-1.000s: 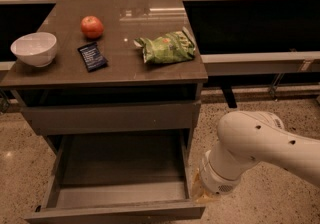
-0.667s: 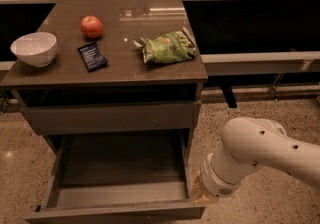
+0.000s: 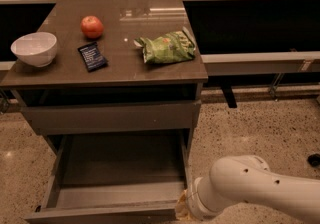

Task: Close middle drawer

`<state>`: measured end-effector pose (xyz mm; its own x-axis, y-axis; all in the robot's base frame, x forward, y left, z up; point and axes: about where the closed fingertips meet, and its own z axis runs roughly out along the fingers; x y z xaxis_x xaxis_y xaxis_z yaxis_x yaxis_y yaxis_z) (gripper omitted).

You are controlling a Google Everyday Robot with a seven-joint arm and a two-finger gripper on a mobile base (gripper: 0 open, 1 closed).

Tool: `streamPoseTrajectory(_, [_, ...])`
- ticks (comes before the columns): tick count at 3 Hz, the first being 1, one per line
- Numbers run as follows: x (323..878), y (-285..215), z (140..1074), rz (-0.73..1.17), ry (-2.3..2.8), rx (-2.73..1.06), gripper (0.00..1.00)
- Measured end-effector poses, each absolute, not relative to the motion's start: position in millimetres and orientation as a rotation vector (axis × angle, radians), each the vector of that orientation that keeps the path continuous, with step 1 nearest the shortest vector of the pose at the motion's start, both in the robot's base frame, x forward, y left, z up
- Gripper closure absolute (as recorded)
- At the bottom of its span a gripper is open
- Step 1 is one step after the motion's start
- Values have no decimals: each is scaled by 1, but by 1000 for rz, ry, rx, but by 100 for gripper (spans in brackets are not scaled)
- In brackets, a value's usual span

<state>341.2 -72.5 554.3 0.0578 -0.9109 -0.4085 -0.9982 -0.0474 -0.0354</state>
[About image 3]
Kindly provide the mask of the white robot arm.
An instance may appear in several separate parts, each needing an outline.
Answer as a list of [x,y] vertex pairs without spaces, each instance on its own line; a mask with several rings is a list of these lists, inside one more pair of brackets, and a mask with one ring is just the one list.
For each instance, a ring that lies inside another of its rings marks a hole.
[[320,224],[320,181],[273,173],[256,155],[223,157],[182,192],[175,215],[207,221],[238,203],[263,205],[306,224]]

